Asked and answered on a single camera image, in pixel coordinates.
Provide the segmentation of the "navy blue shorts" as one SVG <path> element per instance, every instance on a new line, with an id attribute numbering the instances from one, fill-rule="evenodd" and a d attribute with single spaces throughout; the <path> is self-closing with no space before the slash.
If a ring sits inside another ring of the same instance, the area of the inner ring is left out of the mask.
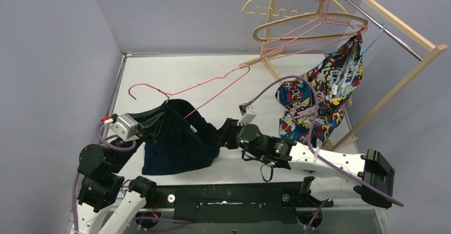
<path id="1" fill-rule="evenodd" d="M 145 144 L 141 173 L 172 175 L 211 166 L 220 153 L 216 127 L 183 99 L 171 99 L 160 109 L 165 119 L 156 143 Z"/>

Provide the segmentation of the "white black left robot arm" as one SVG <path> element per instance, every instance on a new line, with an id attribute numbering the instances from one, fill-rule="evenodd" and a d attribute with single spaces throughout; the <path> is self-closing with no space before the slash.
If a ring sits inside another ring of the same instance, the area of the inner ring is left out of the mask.
<path id="1" fill-rule="evenodd" d="M 113 208 L 125 178 L 119 172 L 142 143 L 154 143 L 165 120 L 159 107 L 141 113 L 112 114 L 96 126 L 98 144 L 85 146 L 79 155 L 79 188 L 72 190 L 73 222 L 70 233 L 123 233 L 145 206 L 161 200 L 157 184 L 138 176 L 128 184 L 124 198 Z"/>

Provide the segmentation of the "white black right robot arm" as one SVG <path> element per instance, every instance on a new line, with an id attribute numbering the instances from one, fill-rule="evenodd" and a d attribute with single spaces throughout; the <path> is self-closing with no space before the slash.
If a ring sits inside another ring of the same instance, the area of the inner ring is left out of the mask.
<path id="1" fill-rule="evenodd" d="M 358 198 L 380 208 L 403 206 L 393 197 L 395 170 L 379 151 L 348 154 L 310 148 L 264 135 L 255 124 L 240 126 L 231 118 L 218 133 L 219 145 L 240 148 L 244 161 L 258 161 L 273 170 L 308 172 L 304 179 L 308 185 L 299 191 L 300 201 L 307 206 L 329 199 Z"/>

